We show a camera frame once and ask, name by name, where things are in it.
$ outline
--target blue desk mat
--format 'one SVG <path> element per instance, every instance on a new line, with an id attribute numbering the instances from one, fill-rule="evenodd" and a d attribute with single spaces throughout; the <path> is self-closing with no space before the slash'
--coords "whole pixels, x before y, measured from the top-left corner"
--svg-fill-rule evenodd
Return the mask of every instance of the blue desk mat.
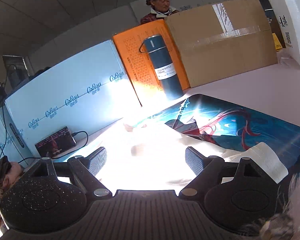
<path id="1" fill-rule="evenodd" d="M 149 123 L 165 123 L 183 134 L 236 151 L 264 142 L 287 169 L 300 162 L 300 126 L 206 95 L 190 96 L 135 126 Z"/>

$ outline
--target silver bolt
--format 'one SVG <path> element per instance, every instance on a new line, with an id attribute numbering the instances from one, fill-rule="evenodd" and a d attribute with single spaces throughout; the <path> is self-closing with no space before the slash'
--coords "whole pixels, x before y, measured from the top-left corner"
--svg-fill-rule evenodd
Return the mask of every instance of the silver bolt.
<path id="1" fill-rule="evenodd" d="M 103 197 L 110 193 L 110 191 L 106 188 L 98 188 L 93 192 L 97 197 Z"/>
<path id="2" fill-rule="evenodd" d="M 181 190 L 181 193 L 185 196 L 194 196 L 197 195 L 197 191 L 194 188 L 185 188 Z"/>

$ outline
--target woman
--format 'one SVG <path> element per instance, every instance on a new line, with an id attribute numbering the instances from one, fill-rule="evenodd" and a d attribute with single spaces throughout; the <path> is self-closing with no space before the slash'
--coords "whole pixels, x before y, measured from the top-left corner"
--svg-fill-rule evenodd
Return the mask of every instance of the woman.
<path id="1" fill-rule="evenodd" d="M 171 14 L 179 12 L 176 8 L 170 6 L 170 0 L 147 0 L 146 3 L 147 5 L 151 5 L 151 11 L 141 19 L 141 24 L 163 19 Z"/>

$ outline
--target orange paper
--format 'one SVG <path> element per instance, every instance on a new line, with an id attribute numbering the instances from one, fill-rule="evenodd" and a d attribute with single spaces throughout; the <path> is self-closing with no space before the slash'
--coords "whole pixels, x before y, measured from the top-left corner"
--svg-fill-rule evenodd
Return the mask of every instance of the orange paper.
<path id="1" fill-rule="evenodd" d="M 190 87 L 178 49 L 164 20 L 156 20 L 119 33 L 113 37 L 127 74 L 142 105 L 164 97 L 148 53 L 140 53 L 139 47 L 144 39 L 161 34 L 170 53 L 183 90 Z"/>

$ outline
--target vacuum bottle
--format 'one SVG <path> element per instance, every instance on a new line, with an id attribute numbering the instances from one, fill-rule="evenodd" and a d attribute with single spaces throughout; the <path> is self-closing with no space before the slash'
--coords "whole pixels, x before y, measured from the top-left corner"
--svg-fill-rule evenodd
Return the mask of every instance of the vacuum bottle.
<path id="1" fill-rule="evenodd" d="M 162 36 L 157 34 L 148 37 L 143 41 L 141 46 L 143 44 L 146 47 L 146 51 L 149 54 L 154 70 L 167 99 L 174 100 L 182 97 L 184 93 Z"/>

